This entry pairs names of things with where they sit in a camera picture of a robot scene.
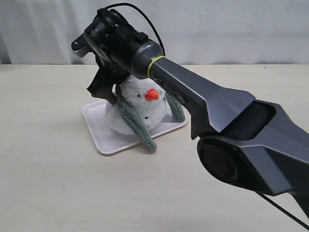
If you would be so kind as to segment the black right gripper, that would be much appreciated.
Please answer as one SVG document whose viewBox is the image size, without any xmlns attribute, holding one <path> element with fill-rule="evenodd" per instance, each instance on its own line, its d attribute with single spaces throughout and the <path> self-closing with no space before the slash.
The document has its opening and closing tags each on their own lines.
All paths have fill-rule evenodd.
<svg viewBox="0 0 309 232">
<path fill-rule="evenodd" d="M 87 91 L 94 98 L 107 100 L 109 103 L 117 103 L 117 97 L 112 89 L 114 84 L 122 83 L 129 76 L 129 72 L 114 62 L 108 62 L 95 55 L 96 63 L 99 67 L 94 79 Z"/>
</svg>

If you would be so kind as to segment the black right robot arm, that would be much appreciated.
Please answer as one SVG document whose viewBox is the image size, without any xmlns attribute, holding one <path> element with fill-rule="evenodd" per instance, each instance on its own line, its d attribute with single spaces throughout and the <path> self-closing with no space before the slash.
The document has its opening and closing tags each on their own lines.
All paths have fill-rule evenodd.
<svg viewBox="0 0 309 232">
<path fill-rule="evenodd" d="M 99 60 L 89 91 L 112 102 L 128 74 L 150 78 L 191 115 L 197 153 L 218 180 L 260 196 L 289 193 L 309 212 L 309 135 L 276 103 L 221 87 L 165 57 L 161 41 L 136 31 L 113 6 L 97 11 L 83 37 Z"/>
</svg>

